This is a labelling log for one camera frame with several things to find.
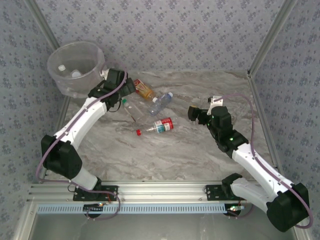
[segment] marble surface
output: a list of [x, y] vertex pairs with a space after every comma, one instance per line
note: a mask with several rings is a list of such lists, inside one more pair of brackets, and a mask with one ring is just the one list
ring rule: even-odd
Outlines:
[[[139, 124], [133, 122], [121, 107], [117, 112], [102, 116], [84, 137], [78, 153], [84, 166], [102, 180], [222, 180], [232, 173], [252, 176], [238, 163], [222, 153], [207, 127], [188, 119], [190, 105], [208, 108], [207, 99], [213, 95], [242, 93], [253, 102], [245, 74], [223, 71], [155, 71], [129, 72], [149, 84], [158, 96], [174, 94], [172, 102], [156, 117], [147, 115], [150, 102], [133, 93], [134, 101], [146, 114], [143, 123], [177, 118], [173, 131], [137, 136]], [[82, 100], [70, 102], [66, 122], [79, 110]], [[245, 99], [224, 101], [232, 115], [234, 129], [246, 138], [251, 136], [251, 112]], [[258, 113], [255, 110], [255, 149], [269, 163], [268, 151]], [[49, 179], [59, 179], [48, 171]]]

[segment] patterned wallpaper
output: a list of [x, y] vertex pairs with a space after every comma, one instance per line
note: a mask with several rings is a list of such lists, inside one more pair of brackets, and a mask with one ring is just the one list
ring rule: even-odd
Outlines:
[[52, 50], [23, 1], [1, 0], [0, 9], [0, 239], [10, 240], [63, 98], [47, 73]]
[[128, 69], [245, 70], [283, 0], [36, 0], [59, 43]]
[[286, 176], [309, 189], [320, 239], [320, 1], [292, 10], [254, 76]]

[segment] clear plastic bowl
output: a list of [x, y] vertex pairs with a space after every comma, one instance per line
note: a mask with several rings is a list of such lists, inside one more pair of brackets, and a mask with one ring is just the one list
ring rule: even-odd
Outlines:
[[[104, 53], [96, 44], [75, 41], [54, 51], [47, 61], [47, 69], [63, 95], [86, 98], [90, 90], [103, 80], [100, 70], [104, 62]], [[72, 77], [74, 71], [80, 72], [81, 76]]]

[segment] bottle label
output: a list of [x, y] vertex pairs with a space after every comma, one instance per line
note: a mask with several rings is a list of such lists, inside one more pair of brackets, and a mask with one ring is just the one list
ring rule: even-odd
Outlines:
[[140, 94], [145, 99], [153, 92], [149, 87], [147, 87], [142, 81], [136, 79], [134, 82], [135, 91]]
[[154, 125], [155, 125], [155, 130], [157, 134], [165, 131], [169, 131], [174, 128], [174, 124], [170, 117], [159, 120], [159, 121], [155, 121]]

